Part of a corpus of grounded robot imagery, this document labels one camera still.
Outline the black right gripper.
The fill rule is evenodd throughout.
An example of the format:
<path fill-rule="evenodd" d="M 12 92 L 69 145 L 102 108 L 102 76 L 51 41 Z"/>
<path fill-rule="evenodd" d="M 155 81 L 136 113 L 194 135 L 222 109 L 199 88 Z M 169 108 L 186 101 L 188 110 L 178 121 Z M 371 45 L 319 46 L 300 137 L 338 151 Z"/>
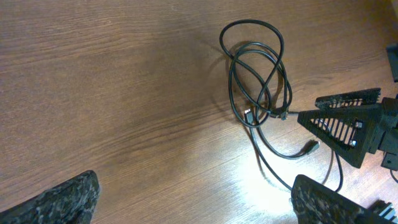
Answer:
<path fill-rule="evenodd" d="M 300 112 L 297 122 L 355 168 L 365 154 L 380 150 L 381 166 L 397 170 L 397 99 L 376 104 L 380 94 L 380 88 L 370 88 L 318 97 L 319 110 Z"/>

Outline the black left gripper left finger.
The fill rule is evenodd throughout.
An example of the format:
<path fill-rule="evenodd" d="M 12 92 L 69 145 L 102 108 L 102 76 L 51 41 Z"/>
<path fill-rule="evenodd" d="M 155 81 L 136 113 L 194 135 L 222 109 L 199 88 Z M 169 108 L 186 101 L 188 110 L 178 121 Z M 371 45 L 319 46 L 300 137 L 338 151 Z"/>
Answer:
<path fill-rule="evenodd" d="M 92 170 L 1 212 L 1 223 L 90 223 L 100 196 Z"/>

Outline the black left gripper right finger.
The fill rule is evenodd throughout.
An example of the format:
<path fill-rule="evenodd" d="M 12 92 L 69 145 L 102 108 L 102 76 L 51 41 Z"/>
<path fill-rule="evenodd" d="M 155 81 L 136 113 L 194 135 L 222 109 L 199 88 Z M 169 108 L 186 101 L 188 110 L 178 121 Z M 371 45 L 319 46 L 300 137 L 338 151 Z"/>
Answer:
<path fill-rule="evenodd" d="M 299 223 L 392 223 L 305 175 L 295 178 L 291 191 Z"/>

